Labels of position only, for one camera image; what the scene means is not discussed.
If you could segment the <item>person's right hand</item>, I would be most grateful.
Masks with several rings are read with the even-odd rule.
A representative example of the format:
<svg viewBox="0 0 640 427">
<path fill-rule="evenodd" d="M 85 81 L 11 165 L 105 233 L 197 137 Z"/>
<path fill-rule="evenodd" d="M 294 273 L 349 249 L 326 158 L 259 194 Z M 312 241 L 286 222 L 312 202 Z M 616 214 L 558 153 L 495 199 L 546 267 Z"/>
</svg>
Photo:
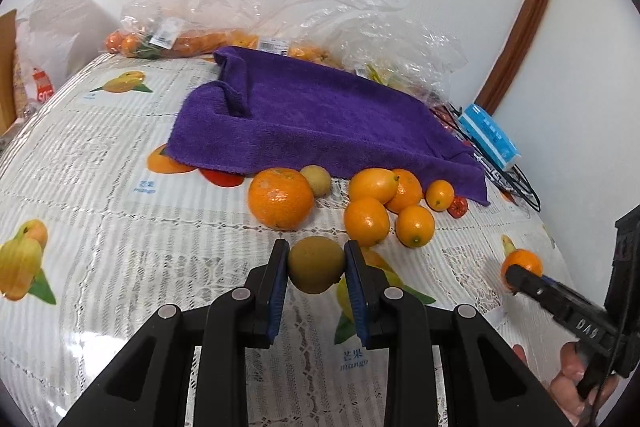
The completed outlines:
<svg viewBox="0 0 640 427">
<path fill-rule="evenodd" d="M 591 413 L 598 413 L 602 405 L 616 390 L 620 377 L 608 377 L 601 391 L 594 387 L 586 399 L 577 392 L 577 384 L 584 378 L 585 365 L 578 357 L 576 343 L 565 343 L 560 350 L 561 368 L 550 381 L 547 390 L 556 405 L 573 426 L 585 426 Z"/>
</svg>

